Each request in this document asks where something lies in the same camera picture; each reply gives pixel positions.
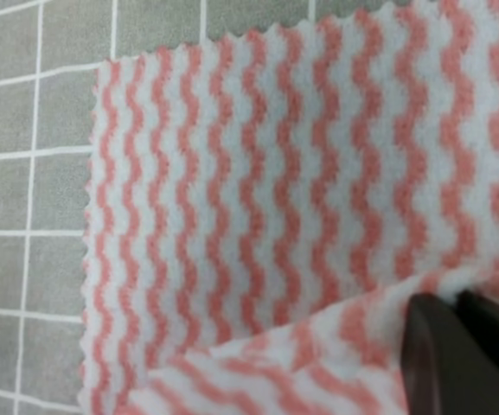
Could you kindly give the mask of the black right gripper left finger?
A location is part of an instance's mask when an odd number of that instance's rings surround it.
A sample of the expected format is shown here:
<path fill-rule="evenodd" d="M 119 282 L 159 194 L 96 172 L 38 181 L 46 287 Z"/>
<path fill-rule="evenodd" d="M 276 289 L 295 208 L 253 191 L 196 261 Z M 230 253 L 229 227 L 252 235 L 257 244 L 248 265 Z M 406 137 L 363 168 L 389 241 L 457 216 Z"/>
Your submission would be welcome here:
<path fill-rule="evenodd" d="M 499 414 L 499 367 L 458 318 L 456 304 L 411 297 L 400 353 L 411 414 Z"/>

